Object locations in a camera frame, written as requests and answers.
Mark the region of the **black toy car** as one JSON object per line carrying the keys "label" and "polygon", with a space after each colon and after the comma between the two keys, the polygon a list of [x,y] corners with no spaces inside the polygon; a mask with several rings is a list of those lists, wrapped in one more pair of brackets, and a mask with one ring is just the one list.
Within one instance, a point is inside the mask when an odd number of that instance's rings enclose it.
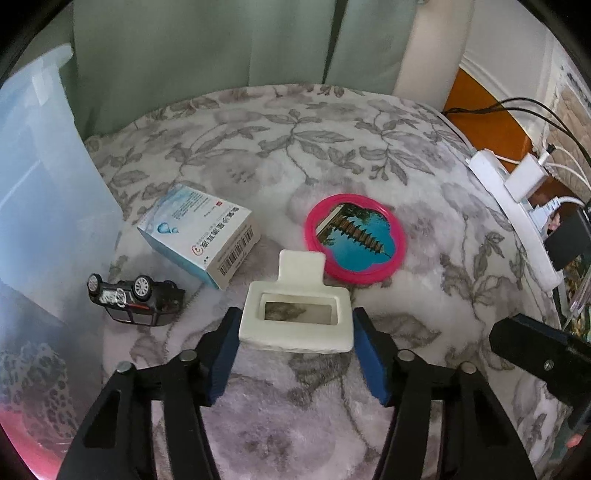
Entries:
{"label": "black toy car", "polygon": [[185,291],[173,281],[156,282],[148,275],[107,283],[96,273],[86,282],[89,300],[118,323],[160,327],[182,310]]}

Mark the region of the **blue white medicine box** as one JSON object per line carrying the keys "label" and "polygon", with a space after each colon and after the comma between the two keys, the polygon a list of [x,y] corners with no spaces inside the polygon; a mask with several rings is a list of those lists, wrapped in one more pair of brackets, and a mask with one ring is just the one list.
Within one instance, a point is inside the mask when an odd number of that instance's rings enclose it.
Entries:
{"label": "blue white medicine box", "polygon": [[260,240],[252,211],[182,184],[157,200],[137,229],[153,250],[219,290]]}

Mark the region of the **white foam frame block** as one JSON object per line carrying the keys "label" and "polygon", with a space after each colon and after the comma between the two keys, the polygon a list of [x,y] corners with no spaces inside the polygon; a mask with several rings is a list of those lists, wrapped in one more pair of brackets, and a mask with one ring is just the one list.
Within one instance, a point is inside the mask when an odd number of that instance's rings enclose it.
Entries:
{"label": "white foam frame block", "polygon": [[252,348],[335,354],[353,349],[349,291],[324,283],[325,255],[283,250],[274,281],[254,281],[238,337]]}

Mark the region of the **pink round pocket mirror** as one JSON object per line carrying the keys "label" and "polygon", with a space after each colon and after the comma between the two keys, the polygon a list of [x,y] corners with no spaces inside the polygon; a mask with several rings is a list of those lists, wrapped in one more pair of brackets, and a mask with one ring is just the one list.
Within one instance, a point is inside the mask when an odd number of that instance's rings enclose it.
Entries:
{"label": "pink round pocket mirror", "polygon": [[398,218],[380,202],[358,194],[336,194],[316,203],[304,221],[304,243],[325,255],[325,273],[356,285],[391,277],[407,254]]}

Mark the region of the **black power adapter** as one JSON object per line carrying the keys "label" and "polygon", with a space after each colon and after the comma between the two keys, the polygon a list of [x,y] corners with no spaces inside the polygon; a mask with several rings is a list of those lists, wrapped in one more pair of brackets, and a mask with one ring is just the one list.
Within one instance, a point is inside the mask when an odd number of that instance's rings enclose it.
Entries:
{"label": "black power adapter", "polygon": [[565,219],[544,242],[556,271],[562,270],[590,248],[590,219],[584,208]]}

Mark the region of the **white charger plug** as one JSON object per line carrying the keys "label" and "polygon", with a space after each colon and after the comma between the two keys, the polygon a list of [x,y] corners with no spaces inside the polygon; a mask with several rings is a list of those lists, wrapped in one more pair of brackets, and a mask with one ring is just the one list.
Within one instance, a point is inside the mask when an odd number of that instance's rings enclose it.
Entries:
{"label": "white charger plug", "polygon": [[510,173],[504,186],[514,201],[529,199],[544,183],[548,174],[537,157],[527,154]]}

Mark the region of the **clear plastic storage bin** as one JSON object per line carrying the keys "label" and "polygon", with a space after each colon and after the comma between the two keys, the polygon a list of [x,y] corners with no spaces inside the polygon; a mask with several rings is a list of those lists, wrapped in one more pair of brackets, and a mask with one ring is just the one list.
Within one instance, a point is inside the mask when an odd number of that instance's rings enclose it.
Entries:
{"label": "clear plastic storage bin", "polygon": [[43,479],[100,390],[104,318],[86,281],[122,223],[62,86],[71,57],[61,45],[1,88],[1,425]]}

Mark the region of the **white power strip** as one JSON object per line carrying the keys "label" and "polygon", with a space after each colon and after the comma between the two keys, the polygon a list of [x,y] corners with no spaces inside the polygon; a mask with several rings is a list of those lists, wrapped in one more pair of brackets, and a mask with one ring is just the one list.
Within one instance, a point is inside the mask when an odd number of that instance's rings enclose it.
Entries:
{"label": "white power strip", "polygon": [[551,293],[563,281],[563,273],[552,265],[540,231],[531,219],[532,207],[517,203],[505,187],[509,173],[490,150],[478,151],[467,161],[468,168],[494,197],[525,248],[528,265],[540,288]]}

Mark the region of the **padded beige headboard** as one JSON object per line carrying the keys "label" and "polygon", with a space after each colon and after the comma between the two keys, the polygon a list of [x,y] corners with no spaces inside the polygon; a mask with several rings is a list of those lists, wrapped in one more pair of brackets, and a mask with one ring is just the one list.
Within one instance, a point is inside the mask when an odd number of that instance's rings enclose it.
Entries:
{"label": "padded beige headboard", "polygon": [[590,147],[590,87],[551,31],[518,1],[477,1],[461,68],[495,99],[552,108]]}

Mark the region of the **grey-green curtain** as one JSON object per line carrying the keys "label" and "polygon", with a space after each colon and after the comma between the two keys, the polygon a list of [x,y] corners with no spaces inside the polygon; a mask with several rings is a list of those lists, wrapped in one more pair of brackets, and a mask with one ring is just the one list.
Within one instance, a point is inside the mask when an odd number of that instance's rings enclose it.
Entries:
{"label": "grey-green curtain", "polygon": [[390,93],[414,1],[77,1],[74,79],[82,136],[176,101],[245,86],[329,84]]}

